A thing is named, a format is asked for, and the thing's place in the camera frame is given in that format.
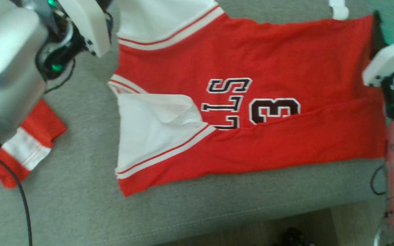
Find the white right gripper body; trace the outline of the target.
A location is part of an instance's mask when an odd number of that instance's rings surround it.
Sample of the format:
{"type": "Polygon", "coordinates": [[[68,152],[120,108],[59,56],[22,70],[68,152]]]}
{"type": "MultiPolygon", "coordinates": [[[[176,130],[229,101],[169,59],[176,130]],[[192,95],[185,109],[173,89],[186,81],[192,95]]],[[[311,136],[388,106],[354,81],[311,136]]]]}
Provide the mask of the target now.
{"type": "Polygon", "coordinates": [[[394,44],[381,49],[362,73],[365,86],[380,87],[381,80],[394,73],[394,44]]]}

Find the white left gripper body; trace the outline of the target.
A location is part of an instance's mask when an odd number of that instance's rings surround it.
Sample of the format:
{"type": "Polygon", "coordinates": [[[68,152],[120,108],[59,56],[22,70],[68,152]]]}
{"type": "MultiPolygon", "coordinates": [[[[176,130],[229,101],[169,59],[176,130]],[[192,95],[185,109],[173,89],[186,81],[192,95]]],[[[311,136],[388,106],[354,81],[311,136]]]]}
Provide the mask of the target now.
{"type": "Polygon", "coordinates": [[[98,58],[111,47],[111,17],[107,8],[111,0],[58,0],[67,30],[62,44],[76,54],[83,50],[98,58]]]}

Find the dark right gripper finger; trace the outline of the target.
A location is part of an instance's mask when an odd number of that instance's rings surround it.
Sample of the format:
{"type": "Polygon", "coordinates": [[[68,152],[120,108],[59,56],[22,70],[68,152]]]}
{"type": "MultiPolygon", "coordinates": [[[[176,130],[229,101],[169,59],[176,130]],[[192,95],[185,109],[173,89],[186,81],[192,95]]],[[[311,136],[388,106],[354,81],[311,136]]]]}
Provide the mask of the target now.
{"type": "Polygon", "coordinates": [[[370,58],[374,56],[383,48],[389,46],[385,41],[382,29],[381,29],[382,19],[378,10],[372,13],[372,38],[371,38],[371,49],[370,58]]]}

